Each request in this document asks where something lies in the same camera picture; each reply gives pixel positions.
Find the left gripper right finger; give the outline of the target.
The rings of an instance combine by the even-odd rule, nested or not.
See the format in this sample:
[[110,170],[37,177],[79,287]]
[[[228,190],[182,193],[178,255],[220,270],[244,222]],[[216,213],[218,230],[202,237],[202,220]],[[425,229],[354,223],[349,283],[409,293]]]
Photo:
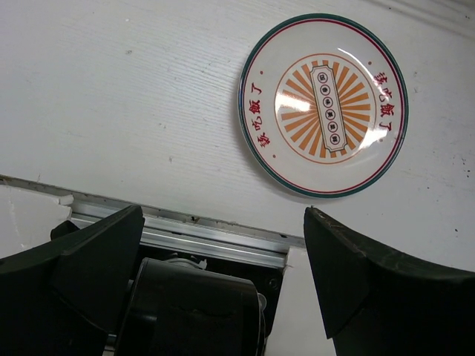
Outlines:
[[413,257],[323,211],[304,239],[337,355],[472,355],[474,273]]

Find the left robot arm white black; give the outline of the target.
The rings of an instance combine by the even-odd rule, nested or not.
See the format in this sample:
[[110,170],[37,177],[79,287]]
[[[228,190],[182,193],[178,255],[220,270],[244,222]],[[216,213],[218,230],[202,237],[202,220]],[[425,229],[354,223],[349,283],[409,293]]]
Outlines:
[[[1,260],[3,355],[261,355],[266,304],[246,279],[138,259],[132,205]],[[472,355],[474,273],[410,256],[317,208],[304,239],[337,355]]]

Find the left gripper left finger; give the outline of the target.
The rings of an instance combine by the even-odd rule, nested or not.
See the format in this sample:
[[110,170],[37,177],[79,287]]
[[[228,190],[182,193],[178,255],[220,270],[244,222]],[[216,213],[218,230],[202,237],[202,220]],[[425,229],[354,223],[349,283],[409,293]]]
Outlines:
[[143,232],[138,205],[1,259],[2,355],[101,355]]

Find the orange sunburst plate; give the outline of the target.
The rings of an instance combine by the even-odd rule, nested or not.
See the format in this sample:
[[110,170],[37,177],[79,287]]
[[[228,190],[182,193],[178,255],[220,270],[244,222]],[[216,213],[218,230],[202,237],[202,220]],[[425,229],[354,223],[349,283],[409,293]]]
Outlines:
[[259,165],[307,197],[368,188],[399,154],[409,121],[404,77],[363,25],[309,13],[273,27],[240,75],[240,126]]

